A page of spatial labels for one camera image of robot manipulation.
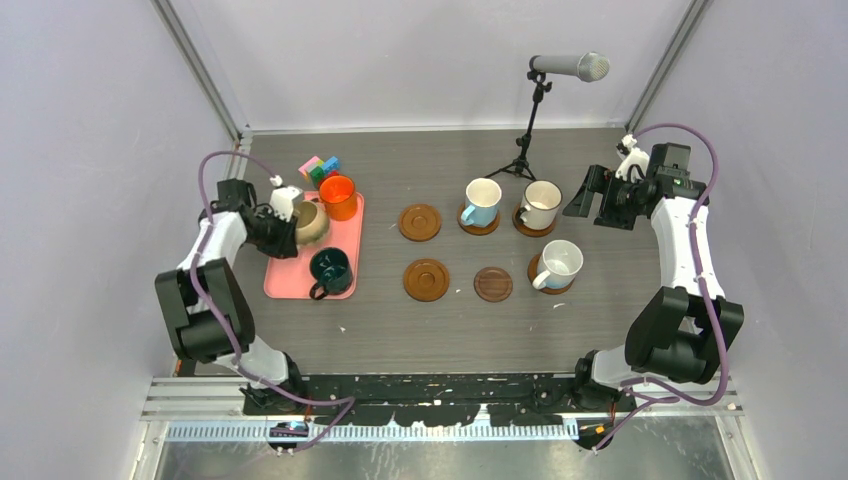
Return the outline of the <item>beige ceramic mug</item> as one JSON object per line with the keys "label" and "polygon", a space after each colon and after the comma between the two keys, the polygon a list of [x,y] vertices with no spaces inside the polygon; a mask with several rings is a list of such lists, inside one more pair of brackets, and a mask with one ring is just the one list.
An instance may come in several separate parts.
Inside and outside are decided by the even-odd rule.
{"label": "beige ceramic mug", "polygon": [[304,200],[295,208],[295,241],[298,247],[322,243],[330,230],[330,219],[317,202]]}

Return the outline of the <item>pink plastic tray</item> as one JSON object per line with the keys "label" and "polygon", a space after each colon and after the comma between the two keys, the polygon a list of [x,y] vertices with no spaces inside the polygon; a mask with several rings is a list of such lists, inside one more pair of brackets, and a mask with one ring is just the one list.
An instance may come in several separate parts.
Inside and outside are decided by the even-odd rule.
{"label": "pink plastic tray", "polygon": [[353,295],[359,271],[360,245],[362,240],[365,199],[357,193],[357,213],[346,221],[330,221],[330,230],[322,243],[303,247],[296,258],[270,259],[264,280],[264,292],[272,299],[309,300],[309,291],[315,283],[309,264],[311,258],[322,248],[341,249],[348,257],[353,271],[351,286],[342,294],[330,295],[328,300],[343,300]]}

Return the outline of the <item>white mug dark rim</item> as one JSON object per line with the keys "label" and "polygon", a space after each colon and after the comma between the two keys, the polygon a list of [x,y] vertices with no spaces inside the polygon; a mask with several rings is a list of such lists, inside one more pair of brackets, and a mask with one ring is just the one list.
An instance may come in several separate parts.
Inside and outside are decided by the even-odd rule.
{"label": "white mug dark rim", "polygon": [[556,184],[547,180],[533,181],[523,192],[515,219],[530,230],[545,230],[553,225],[562,199]]}

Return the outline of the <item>dark green mug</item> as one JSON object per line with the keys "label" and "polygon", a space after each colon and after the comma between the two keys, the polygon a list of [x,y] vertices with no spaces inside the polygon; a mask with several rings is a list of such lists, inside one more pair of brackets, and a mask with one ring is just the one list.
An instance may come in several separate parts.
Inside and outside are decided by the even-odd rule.
{"label": "dark green mug", "polygon": [[353,268],[347,254],[335,247],[319,250],[310,260],[309,271],[315,283],[310,288],[312,300],[347,292],[354,280]]}

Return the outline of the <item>orange translucent cup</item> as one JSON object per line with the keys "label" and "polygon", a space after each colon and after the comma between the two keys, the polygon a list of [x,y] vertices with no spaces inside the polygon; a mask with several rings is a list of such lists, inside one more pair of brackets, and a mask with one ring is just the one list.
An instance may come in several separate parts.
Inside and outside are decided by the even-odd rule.
{"label": "orange translucent cup", "polygon": [[319,198],[330,219],[347,221],[358,210],[357,191],[354,181],[345,175],[335,175],[322,181]]}

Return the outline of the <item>light blue mug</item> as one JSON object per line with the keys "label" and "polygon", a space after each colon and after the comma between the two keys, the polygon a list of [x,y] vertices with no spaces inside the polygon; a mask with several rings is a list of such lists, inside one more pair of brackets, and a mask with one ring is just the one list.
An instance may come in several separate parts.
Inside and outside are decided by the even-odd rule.
{"label": "light blue mug", "polygon": [[502,190],[496,181],[490,178],[472,180],[465,189],[459,223],[465,227],[488,227],[497,217],[501,198]]}

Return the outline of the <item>dark walnut wooden coaster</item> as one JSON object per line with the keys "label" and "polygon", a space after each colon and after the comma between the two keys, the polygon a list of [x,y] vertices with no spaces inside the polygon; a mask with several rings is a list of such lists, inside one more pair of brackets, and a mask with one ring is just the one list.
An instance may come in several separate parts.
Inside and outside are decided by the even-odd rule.
{"label": "dark walnut wooden coaster", "polygon": [[474,277],[474,290],[484,301],[497,303],[506,300],[513,291],[511,275],[499,267],[484,267]]}

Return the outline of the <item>light brown wooden coaster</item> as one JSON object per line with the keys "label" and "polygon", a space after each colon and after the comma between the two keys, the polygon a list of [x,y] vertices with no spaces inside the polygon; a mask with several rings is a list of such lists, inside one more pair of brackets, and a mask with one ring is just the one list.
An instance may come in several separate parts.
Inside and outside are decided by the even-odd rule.
{"label": "light brown wooden coaster", "polygon": [[450,274],[447,267],[431,258],[414,260],[403,274],[406,293],[419,302],[440,299],[447,292],[449,285]]}

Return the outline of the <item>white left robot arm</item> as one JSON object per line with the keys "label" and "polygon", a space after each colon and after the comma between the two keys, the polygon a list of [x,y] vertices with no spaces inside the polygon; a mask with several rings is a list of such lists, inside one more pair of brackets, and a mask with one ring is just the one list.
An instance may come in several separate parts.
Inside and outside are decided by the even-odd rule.
{"label": "white left robot arm", "polygon": [[245,245],[272,259],[298,254],[295,209],[304,192],[278,177],[271,182],[264,203],[250,182],[219,182],[217,199],[204,202],[191,252],[176,268],[158,274],[154,287],[179,359],[223,366],[247,379],[242,392],[248,400],[293,414],[305,405],[306,385],[292,358],[258,336],[232,269]]}

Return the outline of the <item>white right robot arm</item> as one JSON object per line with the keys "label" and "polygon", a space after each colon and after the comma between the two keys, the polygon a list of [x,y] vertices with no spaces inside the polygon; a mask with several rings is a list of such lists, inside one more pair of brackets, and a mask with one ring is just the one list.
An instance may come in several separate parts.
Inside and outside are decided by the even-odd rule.
{"label": "white right robot arm", "polygon": [[563,213],[586,217],[599,195],[599,226],[631,230],[647,218],[659,248],[660,287],[623,345],[578,360],[571,397],[589,411],[617,401],[639,377],[708,383],[744,322],[743,307],[727,300],[712,267],[707,186],[690,176],[690,147],[664,143],[645,152],[627,135],[617,150],[619,167],[590,166]]}

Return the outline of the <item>black microphone tripod stand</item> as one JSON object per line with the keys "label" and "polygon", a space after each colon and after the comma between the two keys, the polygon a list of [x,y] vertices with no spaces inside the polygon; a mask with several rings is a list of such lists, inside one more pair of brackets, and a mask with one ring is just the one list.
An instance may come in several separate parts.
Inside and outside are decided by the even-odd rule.
{"label": "black microphone tripod stand", "polygon": [[487,179],[493,179],[496,175],[504,173],[513,175],[516,178],[526,179],[530,182],[537,180],[535,174],[530,168],[527,153],[532,143],[533,129],[535,126],[538,108],[544,100],[545,94],[551,90],[552,83],[546,81],[546,74],[544,72],[539,72],[533,68],[528,70],[527,79],[534,84],[532,109],[524,134],[515,140],[516,145],[520,148],[519,154],[509,164],[486,175]]}

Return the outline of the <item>colourful toy block stack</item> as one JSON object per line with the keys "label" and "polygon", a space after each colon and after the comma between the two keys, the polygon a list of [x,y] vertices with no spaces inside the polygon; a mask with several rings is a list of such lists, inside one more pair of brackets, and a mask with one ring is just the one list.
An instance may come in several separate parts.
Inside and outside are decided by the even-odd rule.
{"label": "colourful toy block stack", "polygon": [[313,156],[310,160],[302,164],[298,168],[298,171],[306,181],[318,189],[326,179],[339,175],[340,167],[341,162],[336,156],[332,156],[327,160]]}

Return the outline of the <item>grey microphone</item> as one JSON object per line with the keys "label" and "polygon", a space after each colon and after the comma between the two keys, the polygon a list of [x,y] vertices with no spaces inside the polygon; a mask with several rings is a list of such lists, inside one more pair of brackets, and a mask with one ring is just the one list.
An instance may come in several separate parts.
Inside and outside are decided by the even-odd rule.
{"label": "grey microphone", "polygon": [[536,55],[529,60],[529,68],[532,71],[572,76],[586,83],[604,79],[610,67],[609,59],[597,52],[581,55]]}

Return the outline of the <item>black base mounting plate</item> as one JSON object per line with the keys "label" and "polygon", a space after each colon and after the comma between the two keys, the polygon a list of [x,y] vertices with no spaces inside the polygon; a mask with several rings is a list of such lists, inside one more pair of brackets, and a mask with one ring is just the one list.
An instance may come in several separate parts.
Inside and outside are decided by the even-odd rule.
{"label": "black base mounting plate", "polygon": [[294,402],[270,389],[241,388],[249,416],[303,415],[327,426],[467,426],[478,415],[495,427],[548,426],[565,415],[614,413],[634,408],[633,400],[611,396],[584,383],[582,375],[557,373],[310,375],[284,389],[307,399]]}

